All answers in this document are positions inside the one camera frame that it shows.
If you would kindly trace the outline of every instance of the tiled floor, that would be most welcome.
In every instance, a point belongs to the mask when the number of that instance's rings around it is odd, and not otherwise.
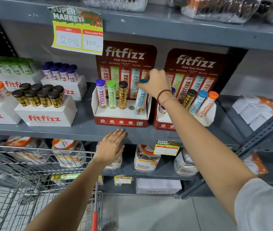
[[[214,197],[105,195],[103,203],[103,231],[237,230]]]

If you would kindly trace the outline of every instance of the white sleeve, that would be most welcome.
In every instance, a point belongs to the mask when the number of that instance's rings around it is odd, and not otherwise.
[[[235,218],[239,231],[273,231],[273,187],[249,180],[235,199]]]

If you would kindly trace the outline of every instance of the hand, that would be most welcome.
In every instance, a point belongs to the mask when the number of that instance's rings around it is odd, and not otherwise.
[[[123,153],[124,145],[119,147],[121,141],[125,137],[126,132],[123,129],[117,129],[113,133],[108,133],[101,141],[93,161],[106,167],[112,164]]]
[[[145,77],[145,79],[149,79],[149,81],[147,83],[140,83],[140,82],[135,83],[137,88],[144,89],[148,94],[150,94],[152,97],[156,99],[162,90],[172,89],[171,80],[166,76],[164,70],[152,69],[148,73],[148,75]],[[159,97],[159,102],[166,100],[167,98],[169,98],[169,96],[172,97],[172,93],[168,91],[163,92],[162,94]]]

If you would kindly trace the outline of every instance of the shopping cart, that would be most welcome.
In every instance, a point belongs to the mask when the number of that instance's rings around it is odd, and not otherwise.
[[[60,150],[54,154],[51,149],[0,146],[0,172],[3,173],[0,178],[0,230],[24,230],[48,203],[73,182],[73,179],[65,180],[62,175],[81,173],[93,154],[90,151],[70,150]],[[48,160],[42,162],[37,156]],[[78,227],[80,231],[91,230],[96,189]],[[97,230],[101,230],[101,191],[97,192],[96,201]]]

